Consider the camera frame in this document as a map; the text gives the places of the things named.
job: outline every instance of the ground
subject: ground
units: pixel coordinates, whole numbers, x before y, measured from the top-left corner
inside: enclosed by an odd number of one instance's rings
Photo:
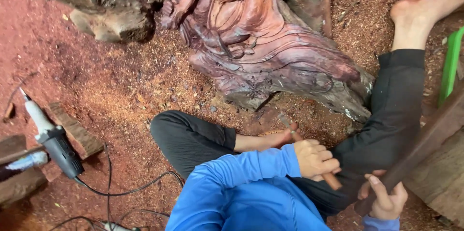
[[[359,0],[341,22],[337,19],[355,0],[332,0],[333,39],[339,49],[375,75],[376,56],[391,46],[393,23],[388,11],[397,0]],[[304,137],[336,145],[351,131],[351,121],[330,113],[302,97],[278,94],[266,107],[252,113],[224,104],[209,79],[189,66],[189,49],[177,32],[157,30],[146,44],[108,44],[79,33],[68,18],[71,9],[49,0],[0,0],[0,108],[6,109],[10,93],[23,78],[24,89],[42,107],[61,101],[67,112],[109,146],[113,167],[111,192],[124,192],[172,170],[149,134],[149,121],[167,109],[177,109],[228,127],[239,133],[258,134],[283,125],[274,117],[275,108],[300,123]],[[446,51],[442,41],[463,25],[464,16],[441,21],[432,31],[426,54],[424,117],[436,107],[441,69]],[[19,94],[13,97],[15,117],[0,124],[0,135],[25,133],[34,144],[34,123],[29,120]],[[84,163],[81,179],[106,191],[108,163],[104,153]],[[110,200],[113,220],[126,211],[144,208],[169,213],[181,188],[171,176],[147,189]],[[61,175],[38,191],[30,201],[3,212],[9,230],[47,230],[70,217],[83,215],[106,219],[106,199]],[[421,200],[410,193],[402,214],[401,229],[416,231],[460,230],[446,227]],[[73,222],[67,230],[73,228]],[[152,226],[163,230],[158,216],[134,212],[124,225]],[[333,230],[361,230],[352,207],[328,221]],[[85,222],[79,221],[83,228]]]

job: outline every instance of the blue sleeve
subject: blue sleeve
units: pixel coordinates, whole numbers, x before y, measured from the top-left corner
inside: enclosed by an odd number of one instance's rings
[[[364,231],[399,231],[399,217],[395,220],[380,220],[370,216],[362,218]]]
[[[272,177],[301,177],[293,144],[263,152],[224,155],[195,167],[174,206],[166,230],[221,230],[225,189]]]

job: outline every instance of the power tool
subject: power tool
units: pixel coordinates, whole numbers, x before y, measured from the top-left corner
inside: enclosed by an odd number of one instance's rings
[[[35,136],[37,142],[45,147],[50,158],[70,179],[84,172],[79,156],[66,138],[63,127],[53,125],[37,103],[22,88],[20,91],[25,100],[26,110],[37,127],[38,135]]]

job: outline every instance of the blue long-sleeve shirt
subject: blue long-sleeve shirt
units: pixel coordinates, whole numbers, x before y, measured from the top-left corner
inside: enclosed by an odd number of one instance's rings
[[[311,200],[286,176],[301,177],[293,144],[224,155],[196,166],[166,230],[327,231]],[[399,220],[363,218],[365,231],[398,231]]]

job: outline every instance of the black pants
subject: black pants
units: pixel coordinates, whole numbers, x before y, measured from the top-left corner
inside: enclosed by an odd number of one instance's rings
[[[372,116],[360,133],[331,149],[340,161],[343,184],[332,190],[325,181],[290,178],[316,204],[324,219],[357,200],[364,174],[389,169],[420,130],[424,87],[423,50],[403,49],[379,56],[380,71],[372,90]],[[187,178],[194,167],[235,154],[235,129],[225,128],[180,111],[158,114],[151,134],[168,161]]]

